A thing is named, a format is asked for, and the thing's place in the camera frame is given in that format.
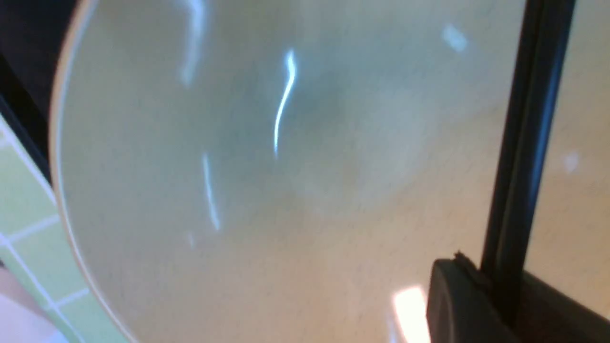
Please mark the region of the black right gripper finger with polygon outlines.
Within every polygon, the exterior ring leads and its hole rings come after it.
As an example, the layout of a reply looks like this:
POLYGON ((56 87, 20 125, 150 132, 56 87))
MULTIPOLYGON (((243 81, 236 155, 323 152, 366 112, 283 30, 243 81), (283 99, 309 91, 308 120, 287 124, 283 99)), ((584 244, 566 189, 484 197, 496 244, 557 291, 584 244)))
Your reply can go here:
POLYGON ((607 343, 609 320, 529 272, 508 310, 491 280, 461 252, 431 269, 427 323, 432 343, 607 343))

